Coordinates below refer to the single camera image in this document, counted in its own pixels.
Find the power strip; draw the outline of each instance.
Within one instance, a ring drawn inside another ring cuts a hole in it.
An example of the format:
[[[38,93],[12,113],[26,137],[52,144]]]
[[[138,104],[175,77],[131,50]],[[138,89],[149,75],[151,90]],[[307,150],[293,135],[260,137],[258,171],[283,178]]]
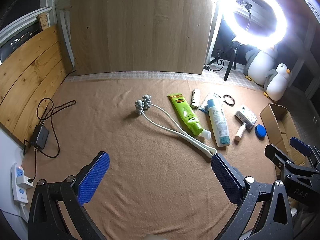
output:
[[[33,183],[28,182],[28,177],[24,175],[23,168],[17,163],[11,167],[12,191],[15,201],[28,203],[26,188],[33,187]]]

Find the white lotion bottle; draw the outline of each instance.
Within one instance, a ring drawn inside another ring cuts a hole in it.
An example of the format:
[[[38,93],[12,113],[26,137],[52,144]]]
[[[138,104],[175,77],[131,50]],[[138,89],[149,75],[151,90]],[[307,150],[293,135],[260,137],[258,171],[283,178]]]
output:
[[[217,146],[230,145],[228,124],[219,100],[208,100],[208,112]]]

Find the wooden board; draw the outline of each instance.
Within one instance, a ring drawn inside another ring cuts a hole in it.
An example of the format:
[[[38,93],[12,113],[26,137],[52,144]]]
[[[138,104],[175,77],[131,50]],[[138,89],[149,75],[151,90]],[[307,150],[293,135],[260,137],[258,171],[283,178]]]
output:
[[[77,74],[201,74],[213,0],[71,0]]]
[[[18,78],[0,105],[0,123],[10,132],[36,88],[47,74],[62,60],[60,43],[42,53]]]
[[[54,25],[26,41],[2,63],[0,67],[0,104],[28,66],[57,41],[57,25]]]
[[[48,23],[48,18],[46,13],[39,14],[38,19],[41,24],[42,30],[49,28],[49,23]]]
[[[41,84],[32,94],[30,100],[23,109],[20,118],[13,130],[18,140],[29,140],[39,119],[36,116],[37,106],[42,98],[51,98],[66,76],[63,59],[49,72]],[[48,102],[44,101],[39,107],[39,115],[42,115]]]

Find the tripod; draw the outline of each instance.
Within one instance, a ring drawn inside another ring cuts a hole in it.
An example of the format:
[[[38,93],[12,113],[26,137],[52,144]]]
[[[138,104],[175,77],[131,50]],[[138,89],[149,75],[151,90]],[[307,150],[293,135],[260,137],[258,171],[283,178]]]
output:
[[[231,48],[230,48],[226,53],[222,53],[222,54],[220,55],[220,57],[223,56],[223,57],[224,57],[223,60],[225,60],[225,55],[231,51],[231,57],[230,57],[230,61],[229,61],[229,64],[228,64],[228,68],[227,68],[227,71],[226,71],[226,73],[225,73],[225,75],[224,75],[224,78],[223,78],[224,81],[227,81],[228,76],[229,76],[229,74],[230,74],[230,70],[231,70],[231,68],[232,68],[232,65],[233,65],[233,69],[236,69],[236,65],[237,65],[237,62],[236,62],[236,60],[237,60],[237,53],[238,53],[238,49],[239,49],[239,47],[240,47],[240,45],[241,45],[241,43],[238,42],[238,41],[232,41],[231,43],[232,43]],[[211,65],[211,64],[217,62],[220,57],[214,58],[212,61],[210,61],[210,62],[208,63],[208,65]]]

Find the power adapter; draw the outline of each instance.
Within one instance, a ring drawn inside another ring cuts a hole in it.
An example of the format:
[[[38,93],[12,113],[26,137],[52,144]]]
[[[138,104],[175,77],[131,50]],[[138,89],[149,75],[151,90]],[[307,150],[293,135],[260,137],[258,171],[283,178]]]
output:
[[[30,144],[37,149],[44,149],[47,142],[49,131],[44,125],[36,125],[30,139]]]

